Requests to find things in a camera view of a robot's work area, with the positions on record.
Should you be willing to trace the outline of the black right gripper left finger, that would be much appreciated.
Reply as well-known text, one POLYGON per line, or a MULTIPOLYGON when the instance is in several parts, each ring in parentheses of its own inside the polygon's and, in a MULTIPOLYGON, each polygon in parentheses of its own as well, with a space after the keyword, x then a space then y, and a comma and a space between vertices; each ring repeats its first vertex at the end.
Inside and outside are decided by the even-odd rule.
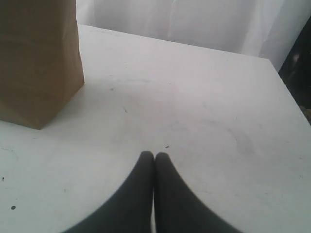
POLYGON ((154 156, 143 151, 118 190, 95 212, 67 233, 150 233, 154 156))

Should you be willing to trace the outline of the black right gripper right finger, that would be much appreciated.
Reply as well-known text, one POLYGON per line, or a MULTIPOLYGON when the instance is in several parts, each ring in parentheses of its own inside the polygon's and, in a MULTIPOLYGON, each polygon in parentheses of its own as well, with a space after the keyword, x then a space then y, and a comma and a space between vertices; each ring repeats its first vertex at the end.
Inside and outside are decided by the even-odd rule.
POLYGON ((155 157, 155 226, 158 233, 238 233, 190 190, 168 154, 155 157))

